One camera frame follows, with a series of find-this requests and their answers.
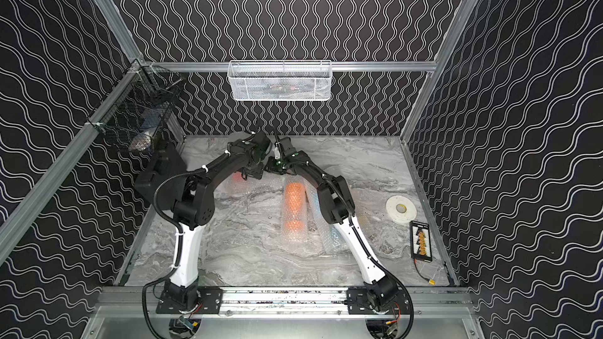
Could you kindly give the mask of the red plastic wine glass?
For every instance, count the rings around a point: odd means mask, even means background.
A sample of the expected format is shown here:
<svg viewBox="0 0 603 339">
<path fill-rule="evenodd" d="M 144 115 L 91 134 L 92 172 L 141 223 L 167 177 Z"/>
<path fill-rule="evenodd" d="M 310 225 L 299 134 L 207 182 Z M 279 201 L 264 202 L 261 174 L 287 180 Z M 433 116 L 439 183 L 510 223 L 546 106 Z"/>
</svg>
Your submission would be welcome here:
<svg viewBox="0 0 603 339">
<path fill-rule="evenodd" d="M 239 171 L 233 173 L 230 177 L 230 187 L 232 190 L 239 190 L 244 188 L 246 180 L 243 178 L 243 174 Z"/>
</svg>

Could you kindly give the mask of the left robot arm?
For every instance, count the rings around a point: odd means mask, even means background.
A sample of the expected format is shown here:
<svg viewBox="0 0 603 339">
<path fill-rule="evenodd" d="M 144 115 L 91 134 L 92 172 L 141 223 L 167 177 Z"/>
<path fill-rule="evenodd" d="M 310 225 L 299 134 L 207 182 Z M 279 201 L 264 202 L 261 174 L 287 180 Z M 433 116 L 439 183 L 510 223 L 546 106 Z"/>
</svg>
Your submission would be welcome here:
<svg viewBox="0 0 603 339">
<path fill-rule="evenodd" d="M 135 189 L 175 227 L 173 264 L 160 282 L 164 284 L 163 300 L 177 309 L 189 312 L 199 304 L 197 261 L 202 234 L 215 214 L 215 189 L 237 172 L 260 179 L 270 146 L 264 133 L 252 134 L 229 142 L 210 163 L 188 170 L 168 144 L 153 155 L 148 168 L 138 176 Z"/>
</svg>

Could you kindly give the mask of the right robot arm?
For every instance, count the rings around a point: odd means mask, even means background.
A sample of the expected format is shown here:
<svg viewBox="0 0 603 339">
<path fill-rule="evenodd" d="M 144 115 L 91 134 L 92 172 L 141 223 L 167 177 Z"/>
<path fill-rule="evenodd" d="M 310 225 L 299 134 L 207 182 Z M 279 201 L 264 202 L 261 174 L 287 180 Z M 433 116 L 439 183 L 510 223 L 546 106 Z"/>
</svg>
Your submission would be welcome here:
<svg viewBox="0 0 603 339">
<path fill-rule="evenodd" d="M 366 288 L 365 307 L 375 312 L 398 308 L 402 315 L 414 312 L 408 289 L 378 260 L 362 232 L 344 177 L 328 174 L 304 152 L 294 152 L 288 158 L 271 156 L 265 170 L 273 174 L 299 176 L 315 188 L 323 219 L 343 238 L 361 270 Z"/>
</svg>

